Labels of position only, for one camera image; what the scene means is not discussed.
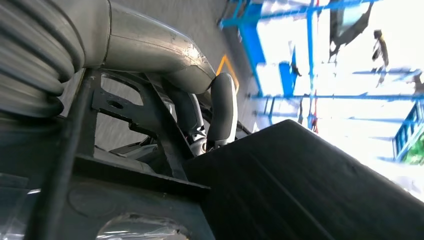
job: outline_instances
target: blue metal scaffolding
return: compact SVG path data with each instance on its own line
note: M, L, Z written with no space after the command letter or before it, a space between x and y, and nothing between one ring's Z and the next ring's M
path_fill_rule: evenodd
M313 115L311 112L313 100L316 99L361 99L361 100L382 100L382 101L416 101L414 109L418 109L418 103L420 100L424 99L423 94L415 94L415 95L368 95L368 93L364 93L361 95L315 95L316 90L314 86L314 80L316 77L315 74L315 63L314 63L314 16L316 16L317 12L321 12L323 10L338 10L344 8L355 7L363 3L374 3L379 2L381 0L340 0L339 2L329 3L327 5L319 5L319 0L311 0L310 4L302 4L299 1L289 0L288 3L295 6L295 9L285 10L274 12L272 14L261 14L262 4L258 3L258 1L253 0L232 0L232 2L237 2L235 7L235 11L232 14L231 18L222 19L219 23L221 28L227 27L237 27L239 30L239 34L242 39L242 44L244 46L246 55L249 60L249 64L253 73L253 76L256 80L258 93L257 95L251 96L252 99L261 99L266 100L264 111L260 111L257 113L258 116L264 116L271 119L272 117L287 117L287 118L296 118L298 115L296 113L278 113L274 111L274 107L277 100L287 100L287 99L302 99L305 98L304 95L294 95L293 89L296 84L296 76L293 72L288 70L287 66L283 66L286 70L282 70L282 66L280 66L281 73L281 81L283 86L284 93L282 95L275 96L266 96L261 87L261 83L259 80L259 75L256 70L257 65L260 63L265 63L264 53L261 47L261 43L259 40L259 36L257 33L257 24L260 20L269 20L273 18L281 18L288 16L298 16L305 15L306 16L306 26L307 26L307 47L308 47L308 64L309 64L309 79L310 79L310 94L307 95L309 97L310 106L309 106L309 114L308 114L308 127L312 129L312 123L314 120L320 119L316 115ZM245 6L244 11L240 14L242 6ZM356 71L352 74L354 75L374 75L374 74L388 74L388 75L400 75L395 81L402 81L404 79L411 78L413 76L421 74L421 70L405 70L405 69L392 69L387 71ZM424 121L423 117L419 116L414 111L415 117L408 116L406 119L387 119L387 118L348 118L350 120L362 120L362 121L378 121L378 122L386 122L386 123L403 123L401 129L398 134L393 139L395 143L395 156L396 159L402 157L408 150L408 145L410 144L411 137L413 134L405 134L405 129L410 130L411 133L417 133L417 129L419 126L422 126Z

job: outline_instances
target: blue pole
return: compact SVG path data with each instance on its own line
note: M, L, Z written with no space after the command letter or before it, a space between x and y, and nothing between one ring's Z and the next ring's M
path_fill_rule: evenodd
M250 68L251 68L252 73L253 73L253 76L254 76L254 80L256 81L256 86L257 86L257 88L258 88L258 96L263 96L263 95L264 95L264 93L262 92L261 83L259 82L259 75L258 75L258 72L256 71L256 65L255 65L255 63L254 63L254 61L253 61L252 54L251 54L251 52L249 51L249 46L248 46L248 44L246 43L246 41L244 40L244 37L245 37L245 31L243 30L243 28L242 28L242 27L240 27L238 30L240 31L241 43L243 44L243 47L244 47L244 49L245 49L245 52L246 52L247 58L248 58L248 60L249 60L249 64L250 64Z
M283 117L283 118L297 118L297 113L282 113L282 112L273 112L273 113L258 113L259 117ZM309 116L310 119L321 119L321 120L356 120L356 121L369 121L369 122L383 122L390 124L407 124L407 125L419 125L424 123L424 121L415 121L415 120L405 120L400 118L325 118L325 117L315 117L314 115Z
M417 70L415 70L415 71L413 71L409 74L406 74L404 76L400 76L400 77L396 78L395 80L393 80L393 82L402 81L404 79L412 78L412 77L415 77L415 76L417 76L421 73L422 73L422 71L420 69L417 69Z
M279 17L288 17L292 15L299 15L299 14L306 14L307 12L317 12L322 11L326 9L342 9L342 8L350 8L355 7L359 4L363 3L374 3L382 0L352 0L352 1L340 1L335 3L329 3L325 6L302 6L299 9L296 10L290 10L290 11L281 11L281 12L275 12L272 14L255 14L250 16L244 16L243 18L229 18L222 20L221 24L223 27L230 27L230 26L239 26L243 23L256 23L261 19L272 19L272 18L279 18Z
M239 13L240 8L242 7L242 3L243 3L243 0L238 0L237 6L235 7L234 13L232 15L233 19L237 18L237 14Z
M310 7L314 7L315 0L310 1ZM309 117L307 119L307 127L312 129L311 109L314 95L314 38L313 38L313 11L308 11L306 14L307 27L307 50L309 57L309 80L310 80L310 95L309 95Z
M411 70L388 70L388 71L354 71L352 74L359 74L359 75L375 75L375 74L391 74L391 75L403 75L403 74L419 74L421 73L421 70L417 69L415 71Z
M301 99L304 98L303 95L294 95L294 96L251 96L252 99L267 99L275 98L277 100L283 99ZM424 94L417 95L313 95L313 99L363 99L363 100L398 100L398 101L410 101L410 100L422 100L424 99Z

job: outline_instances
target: yellow marking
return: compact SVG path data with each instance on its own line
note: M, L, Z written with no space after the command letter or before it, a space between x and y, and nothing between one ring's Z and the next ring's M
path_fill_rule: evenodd
M235 93L237 94L237 92L239 91L239 81L237 80L236 73L234 72L233 66L231 66L230 60L228 60L228 57L226 54L222 56L221 63L219 64L219 67L216 70L216 75L218 76L221 73L224 64L228 68L229 74L231 75L232 80L234 81Z

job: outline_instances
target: person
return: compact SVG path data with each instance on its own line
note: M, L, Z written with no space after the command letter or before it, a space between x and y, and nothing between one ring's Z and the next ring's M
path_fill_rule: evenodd
M376 88L378 88L385 80L385 71L389 65L389 54L387 51L386 41L383 38L381 30L374 30L374 39L376 42L373 49L372 61L376 62L378 59L382 59L382 66L378 68L378 73L380 74L380 78L376 86Z

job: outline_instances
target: blue steel beam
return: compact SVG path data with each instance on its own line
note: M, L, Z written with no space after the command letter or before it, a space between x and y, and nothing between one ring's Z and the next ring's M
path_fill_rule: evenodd
M315 5L315 0L310 1L310 8ZM309 57L309 80L310 80L310 95L309 95L309 114L311 116L312 110L312 97L314 95L314 38L313 38L313 17L314 12L308 11L306 14L306 28L307 28L307 52ZM312 129L312 119L308 117L307 128Z
M388 71L354 71L352 74L357 75L375 75L375 74L389 74L389 75L403 75L403 74L419 74L422 71L417 69L415 71L412 70L388 70Z
M259 75L258 75L258 72L256 71L256 65L255 65L255 63L253 62L253 57L252 57L252 53L250 52L250 50L249 50L249 46L248 46L248 44L246 43L246 41L244 40L244 37L246 36L245 35L245 31L243 30L243 28L242 27L240 27L239 29L238 29L238 31L240 32L240 36L241 36L241 43L243 44L243 47L244 47L244 49L245 49L245 52L246 52L246 55L247 55L247 59L249 60L249 64L250 64L250 68L251 68L251 70L252 70L252 73L253 73L253 76L254 76L254 79L255 79L255 81L256 81L256 86L257 86L257 88L258 88L258 94L260 95L260 96L262 96L263 95L263 92L262 92L262 87L261 87L261 83L259 82Z
M239 14L240 8L242 7L243 0L238 0L237 6L235 7L234 13L232 14L232 18L237 18Z
M299 117L297 113L282 113L282 112L264 112L258 113L259 117L283 117L283 118L297 118ZM407 125L420 125L424 123L424 121L415 121L415 120L405 120L400 118L325 118L325 117L316 117L311 115L308 117L309 119L318 119L318 120L334 120L334 121L342 121L342 120L356 120L356 121L369 121L369 122L383 122L390 124L407 124Z
M342 8L351 8L359 4L375 3L379 1L382 1L382 0L352 0L352 1L341 1L341 2L329 3L328 5L324 5L324 6L302 6L296 10L280 11L280 12L275 12L272 14L265 14L265 15L260 15L260 14L255 14L250 16L245 15L242 18L224 19L221 21L221 25L222 27L225 28L230 26L238 26L244 23L256 23L261 19L288 17L292 15L306 14L307 12L317 12L317 11L322 11L326 9L335 10L335 9L342 9Z
M301 99L304 95L293 96L251 96L251 99ZM410 100L423 100L424 94L417 95L313 95L313 99L363 99L363 100L397 100L397 101L410 101Z
M403 75L403 76L400 76L400 77L396 78L395 80L393 80L393 82L398 82L398 81L402 81L404 79L415 77L417 75L420 75L422 72L423 71L421 71L420 69L417 69L417 70L415 70L415 71L413 71L411 73L408 73L406 75Z

